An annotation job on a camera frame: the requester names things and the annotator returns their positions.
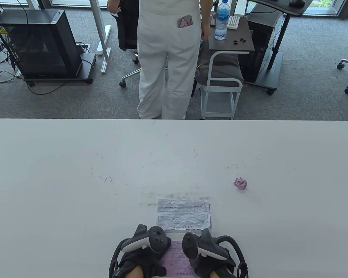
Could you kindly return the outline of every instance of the black mouse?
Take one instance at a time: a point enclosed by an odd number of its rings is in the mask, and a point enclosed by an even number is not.
[[[305,5],[304,0],[290,0],[289,6],[294,8],[303,8]]]

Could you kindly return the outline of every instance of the plastic water bottle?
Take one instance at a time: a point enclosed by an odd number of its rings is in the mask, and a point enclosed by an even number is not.
[[[217,11],[217,25],[215,27],[215,39],[221,41],[227,36],[227,24],[229,14],[231,12],[230,6],[227,4],[228,0],[222,0],[222,4],[218,6]]]

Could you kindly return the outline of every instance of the white pants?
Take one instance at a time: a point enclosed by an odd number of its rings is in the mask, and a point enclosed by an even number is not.
[[[178,28],[191,15],[193,25]],[[141,119],[182,119],[191,98],[201,37],[199,10],[182,15],[139,13],[138,55],[141,63],[138,114]],[[169,79],[165,86],[168,59]]]

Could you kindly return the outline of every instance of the white table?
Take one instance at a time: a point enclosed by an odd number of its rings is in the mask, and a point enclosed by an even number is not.
[[[0,278],[107,277],[160,197],[208,199],[251,278],[348,277],[348,122],[0,119]]]

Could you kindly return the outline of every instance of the paper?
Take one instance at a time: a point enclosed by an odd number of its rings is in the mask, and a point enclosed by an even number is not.
[[[207,201],[159,199],[157,225],[164,230],[202,230],[210,228]]]
[[[162,266],[166,268],[166,276],[172,278],[195,278],[193,268],[183,253],[182,242],[171,241],[171,246],[161,258]]]

